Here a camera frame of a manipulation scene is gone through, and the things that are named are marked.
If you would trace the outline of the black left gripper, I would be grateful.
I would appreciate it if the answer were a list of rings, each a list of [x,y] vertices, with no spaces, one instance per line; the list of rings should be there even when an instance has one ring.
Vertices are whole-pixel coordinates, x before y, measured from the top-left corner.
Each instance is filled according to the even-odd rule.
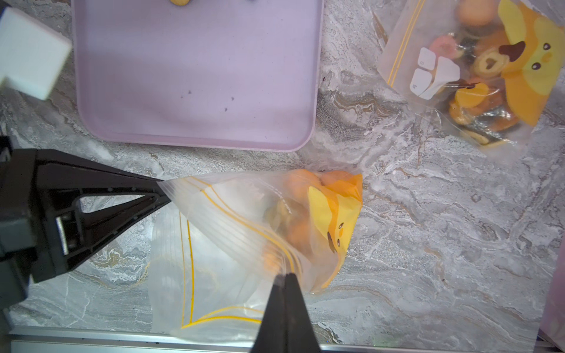
[[[29,283],[71,272],[169,204],[158,179],[53,149],[14,150],[1,137],[1,308],[28,297]],[[87,197],[132,197],[85,212]]]

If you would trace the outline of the ziploc bag with yellow chick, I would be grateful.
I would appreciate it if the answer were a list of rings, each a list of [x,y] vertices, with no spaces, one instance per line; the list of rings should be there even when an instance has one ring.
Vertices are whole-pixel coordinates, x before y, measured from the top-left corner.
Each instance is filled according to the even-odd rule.
[[[170,179],[149,259],[152,329],[198,343],[251,341],[279,275],[325,290],[363,207],[359,171],[240,171]]]

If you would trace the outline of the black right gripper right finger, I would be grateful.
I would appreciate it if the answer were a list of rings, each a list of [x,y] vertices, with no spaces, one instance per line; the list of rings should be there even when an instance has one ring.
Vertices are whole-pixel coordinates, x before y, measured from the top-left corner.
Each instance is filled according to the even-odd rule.
[[[321,353],[297,276],[287,274],[284,284],[285,352]]]

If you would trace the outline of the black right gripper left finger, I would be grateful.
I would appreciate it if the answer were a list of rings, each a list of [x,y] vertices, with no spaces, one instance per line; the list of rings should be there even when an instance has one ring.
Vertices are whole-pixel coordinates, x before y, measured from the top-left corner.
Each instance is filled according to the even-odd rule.
[[[285,276],[276,276],[251,353],[286,352],[284,289]]]

